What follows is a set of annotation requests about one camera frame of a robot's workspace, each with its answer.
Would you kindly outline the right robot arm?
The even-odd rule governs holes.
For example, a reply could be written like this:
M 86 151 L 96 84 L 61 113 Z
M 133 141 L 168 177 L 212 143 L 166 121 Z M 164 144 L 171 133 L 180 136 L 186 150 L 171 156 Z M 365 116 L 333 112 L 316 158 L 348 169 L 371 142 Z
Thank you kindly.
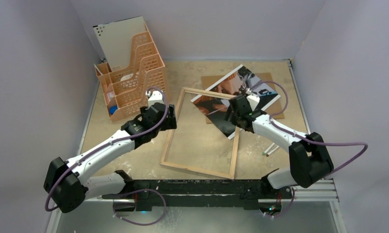
M 271 118 L 261 109 L 253 109 L 253 96 L 229 99 L 225 119 L 247 132 L 263 136 L 288 152 L 289 167 L 276 169 L 262 177 L 261 191 L 274 197 L 287 186 L 308 188 L 334 170 L 323 138 L 318 133 L 295 131 Z

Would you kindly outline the printed photo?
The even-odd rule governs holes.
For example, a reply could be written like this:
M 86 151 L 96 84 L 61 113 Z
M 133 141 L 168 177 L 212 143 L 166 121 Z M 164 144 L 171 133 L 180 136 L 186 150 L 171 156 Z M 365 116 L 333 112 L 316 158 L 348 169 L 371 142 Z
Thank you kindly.
M 253 73 L 244 65 L 239 65 L 225 76 L 202 77 L 203 87 L 206 91 L 229 94 L 245 95 L 246 89 L 251 89 L 260 97 L 257 107 L 268 114 L 282 110 L 279 101 L 280 94 L 275 90 L 270 73 Z M 197 95 L 191 102 L 205 115 L 206 122 L 214 124 L 228 139 L 235 136 L 235 127 L 224 120 L 229 107 L 229 101 L 217 97 Z

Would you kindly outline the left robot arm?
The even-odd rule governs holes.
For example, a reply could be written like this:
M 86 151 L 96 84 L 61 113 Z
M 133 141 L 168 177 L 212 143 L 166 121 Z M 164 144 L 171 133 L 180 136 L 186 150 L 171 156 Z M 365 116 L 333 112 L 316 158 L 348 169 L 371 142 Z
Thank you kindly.
M 116 158 L 151 142 L 160 131 L 177 128 L 173 104 L 156 102 L 140 110 L 136 118 L 89 151 L 67 160 L 57 157 L 51 161 L 43 185 L 48 194 L 46 211 L 60 209 L 69 213 L 97 196 L 117 194 L 126 199 L 132 195 L 133 185 L 124 171 L 98 177 L 95 173 Z

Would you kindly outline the white wooden picture frame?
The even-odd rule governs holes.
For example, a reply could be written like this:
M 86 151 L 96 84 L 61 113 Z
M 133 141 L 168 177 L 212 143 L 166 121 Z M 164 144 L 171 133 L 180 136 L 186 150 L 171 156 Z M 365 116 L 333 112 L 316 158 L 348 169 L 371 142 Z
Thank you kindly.
M 184 171 L 234 179 L 239 143 L 238 127 L 224 121 L 225 135 L 215 124 L 208 124 L 208 114 L 195 101 L 228 100 L 230 94 L 183 87 L 175 105 L 177 129 L 168 132 L 160 165 Z

